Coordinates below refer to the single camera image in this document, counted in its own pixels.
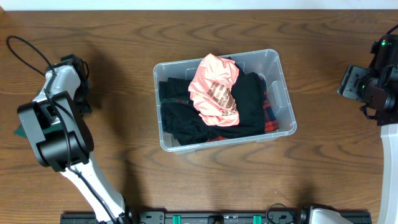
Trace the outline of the pink garment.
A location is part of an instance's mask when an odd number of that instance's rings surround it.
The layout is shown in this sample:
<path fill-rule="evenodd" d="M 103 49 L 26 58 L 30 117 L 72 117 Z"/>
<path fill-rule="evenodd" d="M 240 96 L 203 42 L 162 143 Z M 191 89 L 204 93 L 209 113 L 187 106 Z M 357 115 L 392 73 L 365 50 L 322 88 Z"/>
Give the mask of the pink garment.
<path fill-rule="evenodd" d="M 239 124 L 236 100 L 232 87 L 239 77 L 235 61 L 208 54 L 200 62 L 188 86 L 193 106 L 208 126 Z"/>

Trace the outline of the black garment with tape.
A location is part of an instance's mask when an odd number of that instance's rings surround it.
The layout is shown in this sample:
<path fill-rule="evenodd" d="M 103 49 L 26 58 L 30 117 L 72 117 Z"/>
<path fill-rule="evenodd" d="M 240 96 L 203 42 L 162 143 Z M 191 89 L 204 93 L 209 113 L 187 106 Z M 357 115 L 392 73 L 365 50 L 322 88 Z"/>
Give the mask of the black garment with tape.
<path fill-rule="evenodd" d="M 171 77 L 159 82 L 162 130 L 171 134 L 182 146 L 210 139 L 208 126 L 190 99 L 189 84 L 189 80 Z"/>

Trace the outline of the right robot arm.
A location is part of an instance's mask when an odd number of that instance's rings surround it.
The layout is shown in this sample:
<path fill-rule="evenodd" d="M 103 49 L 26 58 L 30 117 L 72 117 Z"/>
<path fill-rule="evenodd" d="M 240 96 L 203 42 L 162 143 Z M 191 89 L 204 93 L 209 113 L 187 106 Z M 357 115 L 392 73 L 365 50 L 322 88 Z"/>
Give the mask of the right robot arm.
<path fill-rule="evenodd" d="M 397 35 L 386 32 L 371 47 L 368 67 L 350 65 L 337 93 L 362 103 L 381 127 L 384 168 L 379 223 L 397 223 Z"/>

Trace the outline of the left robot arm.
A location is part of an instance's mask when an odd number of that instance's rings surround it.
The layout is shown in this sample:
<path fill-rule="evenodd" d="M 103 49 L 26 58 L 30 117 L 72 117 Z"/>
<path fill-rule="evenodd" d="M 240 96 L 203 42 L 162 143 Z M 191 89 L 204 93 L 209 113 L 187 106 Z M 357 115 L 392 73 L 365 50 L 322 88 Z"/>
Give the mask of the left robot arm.
<path fill-rule="evenodd" d="M 46 69 L 43 88 L 17 114 L 39 164 L 75 185 L 92 207 L 95 223 L 132 223 L 124 197 L 95 161 L 93 137 L 83 120 L 91 113 L 88 75 L 81 58 L 61 58 Z"/>

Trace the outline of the dark green cloth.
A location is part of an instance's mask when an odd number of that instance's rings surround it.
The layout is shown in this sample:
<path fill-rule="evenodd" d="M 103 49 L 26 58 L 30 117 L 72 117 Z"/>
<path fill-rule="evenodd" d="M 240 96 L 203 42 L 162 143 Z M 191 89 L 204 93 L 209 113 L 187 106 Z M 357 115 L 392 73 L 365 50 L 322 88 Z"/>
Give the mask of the dark green cloth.
<path fill-rule="evenodd" d="M 28 109 L 28 106 L 30 106 L 30 104 L 31 104 L 32 102 L 33 102 L 33 101 L 31 101 L 30 103 L 25 103 L 25 104 L 23 104 L 23 105 L 20 105 L 20 106 L 18 107 L 18 109 L 17 109 L 17 114 L 20 114 L 20 113 L 22 113 L 23 111 L 27 110 L 27 109 Z M 44 134 L 48 134 L 48 133 L 50 133 L 50 132 L 52 132 L 52 131 L 61 129 L 61 126 L 60 126 L 59 123 L 52 125 L 51 122 L 49 122 L 49 121 L 47 120 L 47 118 L 45 117 L 45 115 L 41 112 L 41 109 L 40 109 L 40 108 L 38 108 L 37 111 L 36 111 L 36 108 L 34 108 L 34 113 L 35 113 L 35 115 L 37 116 L 38 122 L 39 122 L 40 127 L 42 128 Z M 22 137 L 22 138 L 27 139 L 27 135 L 26 135 L 25 130 L 24 130 L 24 128 L 23 128 L 23 126 L 22 126 L 21 124 L 20 124 L 19 127 L 14 131 L 14 134 L 17 135 L 17 136 L 20 136 L 20 137 Z"/>

